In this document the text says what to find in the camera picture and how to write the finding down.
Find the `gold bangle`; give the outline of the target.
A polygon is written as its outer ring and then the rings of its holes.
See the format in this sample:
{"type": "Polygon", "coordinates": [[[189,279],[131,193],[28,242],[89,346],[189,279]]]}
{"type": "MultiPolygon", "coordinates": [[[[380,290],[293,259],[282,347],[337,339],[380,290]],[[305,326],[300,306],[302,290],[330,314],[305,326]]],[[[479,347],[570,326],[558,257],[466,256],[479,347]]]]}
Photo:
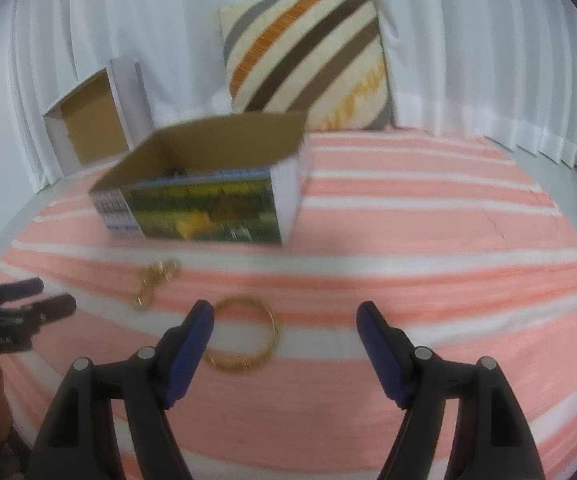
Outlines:
{"type": "Polygon", "coordinates": [[[207,348],[204,352],[204,361],[223,373],[242,374],[252,370],[258,370],[266,364],[274,355],[280,341],[280,325],[276,317],[264,300],[253,296],[229,296],[221,299],[214,307],[215,315],[221,314],[235,307],[246,307],[258,314],[261,314],[268,322],[268,338],[264,344],[253,354],[246,356],[226,356],[218,351],[207,348]]]}

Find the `dark red knot tassel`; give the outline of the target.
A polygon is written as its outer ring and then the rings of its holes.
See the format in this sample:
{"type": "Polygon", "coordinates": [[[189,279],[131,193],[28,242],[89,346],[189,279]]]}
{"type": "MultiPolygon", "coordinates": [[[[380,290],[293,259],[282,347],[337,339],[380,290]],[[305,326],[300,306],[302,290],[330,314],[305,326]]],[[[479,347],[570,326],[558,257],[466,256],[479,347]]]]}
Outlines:
{"type": "Polygon", "coordinates": [[[165,178],[185,178],[188,175],[186,170],[182,167],[172,166],[165,170],[165,178]]]}

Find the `striped bed sheet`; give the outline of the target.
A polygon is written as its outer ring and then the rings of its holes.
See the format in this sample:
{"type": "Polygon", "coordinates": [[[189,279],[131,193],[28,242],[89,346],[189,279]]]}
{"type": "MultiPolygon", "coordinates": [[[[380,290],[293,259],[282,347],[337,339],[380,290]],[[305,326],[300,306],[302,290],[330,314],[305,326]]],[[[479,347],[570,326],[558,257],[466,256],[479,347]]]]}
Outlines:
{"type": "MultiPolygon", "coordinates": [[[[199,479],[372,479],[403,418],[356,330],[373,301],[415,344],[447,360],[492,356],[520,401],[550,479],[577,469],[577,232],[533,178],[484,139],[323,133],[283,247],[110,236],[69,180],[13,238],[0,281],[42,278],[76,313],[4,356],[26,442],[74,359],[130,356],[194,302],[264,300],[280,325],[272,358],[231,374],[201,365],[169,420],[199,479]]],[[[268,322],[218,315],[212,346],[255,352],[268,322]]]]}

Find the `white box lid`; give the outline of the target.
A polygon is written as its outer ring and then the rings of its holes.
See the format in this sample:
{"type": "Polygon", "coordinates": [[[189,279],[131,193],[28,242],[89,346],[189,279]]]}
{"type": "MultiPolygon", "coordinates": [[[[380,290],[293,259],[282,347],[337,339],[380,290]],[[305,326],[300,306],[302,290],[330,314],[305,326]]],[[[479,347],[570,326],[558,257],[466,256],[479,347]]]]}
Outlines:
{"type": "Polygon", "coordinates": [[[63,178],[132,151],[154,132],[139,62],[112,58],[56,100],[43,121],[63,178]]]}

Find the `printed cardboard box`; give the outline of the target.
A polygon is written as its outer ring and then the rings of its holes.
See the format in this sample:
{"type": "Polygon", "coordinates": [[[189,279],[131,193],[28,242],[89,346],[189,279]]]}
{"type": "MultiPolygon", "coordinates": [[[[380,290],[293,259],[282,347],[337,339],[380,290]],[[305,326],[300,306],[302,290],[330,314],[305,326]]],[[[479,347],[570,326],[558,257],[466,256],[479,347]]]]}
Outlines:
{"type": "Polygon", "coordinates": [[[308,172],[305,113],[232,114],[156,131],[89,196],[114,235],[284,245],[308,172]]]}

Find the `striped throw pillow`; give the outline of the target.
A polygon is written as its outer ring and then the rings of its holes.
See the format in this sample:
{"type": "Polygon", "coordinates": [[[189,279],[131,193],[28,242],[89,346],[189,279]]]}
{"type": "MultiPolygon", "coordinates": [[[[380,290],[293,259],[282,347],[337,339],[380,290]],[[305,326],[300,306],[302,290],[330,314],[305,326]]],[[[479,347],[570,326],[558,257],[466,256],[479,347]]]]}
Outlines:
{"type": "Polygon", "coordinates": [[[372,0],[255,0],[219,12],[235,113],[304,112],[311,131],[383,130],[389,72],[372,0]]]}

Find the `white curtain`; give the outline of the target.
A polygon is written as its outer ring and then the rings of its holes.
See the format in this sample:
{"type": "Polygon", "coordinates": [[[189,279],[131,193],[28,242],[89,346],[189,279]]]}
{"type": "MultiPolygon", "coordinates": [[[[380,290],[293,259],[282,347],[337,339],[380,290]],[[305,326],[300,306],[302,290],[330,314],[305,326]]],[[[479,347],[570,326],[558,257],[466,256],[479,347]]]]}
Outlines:
{"type": "MultiPolygon", "coordinates": [[[[34,186],[59,177],[44,112],[112,58],[138,60],[158,126],[226,113],[218,12],[240,1],[12,0],[10,81],[34,186]]],[[[571,0],[373,1],[398,124],[575,167],[571,0]]]]}

